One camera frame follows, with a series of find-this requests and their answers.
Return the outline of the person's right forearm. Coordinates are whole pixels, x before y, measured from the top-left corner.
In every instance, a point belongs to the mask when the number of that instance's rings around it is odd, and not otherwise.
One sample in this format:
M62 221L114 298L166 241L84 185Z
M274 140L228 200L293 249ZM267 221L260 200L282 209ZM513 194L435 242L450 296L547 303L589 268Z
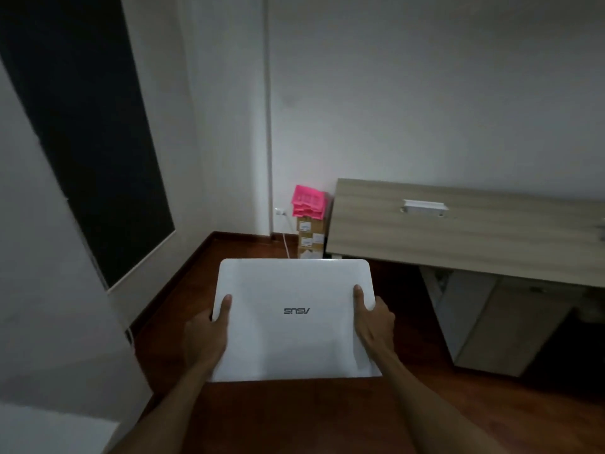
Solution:
M420 382L384 346L372 358L392 387L418 454L508 454L494 438Z

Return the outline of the person's left hand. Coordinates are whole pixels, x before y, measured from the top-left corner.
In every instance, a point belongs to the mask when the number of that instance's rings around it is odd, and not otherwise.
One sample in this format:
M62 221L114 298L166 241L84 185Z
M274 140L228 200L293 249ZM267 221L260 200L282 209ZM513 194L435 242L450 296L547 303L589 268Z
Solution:
M228 324L212 322L210 311L190 319L184 330L184 356L188 368L199 367L210 376L228 346Z

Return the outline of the pink plastic tray stack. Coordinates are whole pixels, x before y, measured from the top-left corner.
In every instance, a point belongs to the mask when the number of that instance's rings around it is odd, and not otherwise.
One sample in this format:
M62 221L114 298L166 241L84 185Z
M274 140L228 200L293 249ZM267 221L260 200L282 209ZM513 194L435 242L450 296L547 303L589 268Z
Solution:
M323 220L329 205L326 193L311 187L296 185L292 198L292 215L295 218L309 217Z

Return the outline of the light wooden desk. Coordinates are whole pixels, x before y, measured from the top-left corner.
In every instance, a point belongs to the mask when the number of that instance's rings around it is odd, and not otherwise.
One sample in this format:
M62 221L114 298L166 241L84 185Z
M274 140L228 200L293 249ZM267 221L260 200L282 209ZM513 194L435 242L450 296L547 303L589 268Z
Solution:
M521 376L570 313L605 324L603 201L340 178L326 252L419 266L459 367Z

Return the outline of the white power strip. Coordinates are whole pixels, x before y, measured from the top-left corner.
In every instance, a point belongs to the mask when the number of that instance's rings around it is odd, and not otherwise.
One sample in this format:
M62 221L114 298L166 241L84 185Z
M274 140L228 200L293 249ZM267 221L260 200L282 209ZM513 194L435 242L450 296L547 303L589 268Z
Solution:
M403 205L400 208L402 213L408 215L429 215L443 217L449 211L449 208L444 203L423 201L423 200L403 200Z

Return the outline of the person's right hand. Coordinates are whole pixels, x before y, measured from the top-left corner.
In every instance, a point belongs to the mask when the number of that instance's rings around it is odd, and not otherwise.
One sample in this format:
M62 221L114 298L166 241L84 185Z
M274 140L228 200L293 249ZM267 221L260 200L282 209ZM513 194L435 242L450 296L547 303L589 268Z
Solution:
M381 297L375 297L374 309L354 328L368 356L376 363L382 356L394 353L395 314Z

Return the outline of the person's left forearm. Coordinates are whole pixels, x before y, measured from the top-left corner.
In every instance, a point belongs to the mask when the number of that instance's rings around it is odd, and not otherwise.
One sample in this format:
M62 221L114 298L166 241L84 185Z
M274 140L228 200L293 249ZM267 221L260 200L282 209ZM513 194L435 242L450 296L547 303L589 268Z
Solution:
M107 454L180 454L193 408L212 370L208 361L195 363Z

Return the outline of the white wall conduit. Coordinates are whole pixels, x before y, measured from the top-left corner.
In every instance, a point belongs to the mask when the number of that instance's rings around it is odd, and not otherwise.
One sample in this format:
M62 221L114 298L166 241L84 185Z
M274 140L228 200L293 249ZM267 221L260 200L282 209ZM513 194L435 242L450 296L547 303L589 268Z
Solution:
M270 77L270 22L269 0L262 2L262 53L264 71L264 107L266 113L266 146L268 160L268 229L269 237L274 236L274 186L273 186L273 153L272 153L272 108L271 108L271 77Z

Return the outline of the white laptop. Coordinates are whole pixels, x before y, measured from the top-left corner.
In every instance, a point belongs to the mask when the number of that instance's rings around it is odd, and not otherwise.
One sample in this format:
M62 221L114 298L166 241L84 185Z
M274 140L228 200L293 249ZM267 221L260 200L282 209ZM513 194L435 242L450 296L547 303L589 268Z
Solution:
M224 259L212 319L232 296L211 382L381 376L354 330L353 288L375 297L364 259Z

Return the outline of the dark window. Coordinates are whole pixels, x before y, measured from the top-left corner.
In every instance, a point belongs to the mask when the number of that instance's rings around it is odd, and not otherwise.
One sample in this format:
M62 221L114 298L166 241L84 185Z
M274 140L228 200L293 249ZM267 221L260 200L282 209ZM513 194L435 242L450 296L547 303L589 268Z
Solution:
M174 230L121 0L0 0L0 57L106 287Z

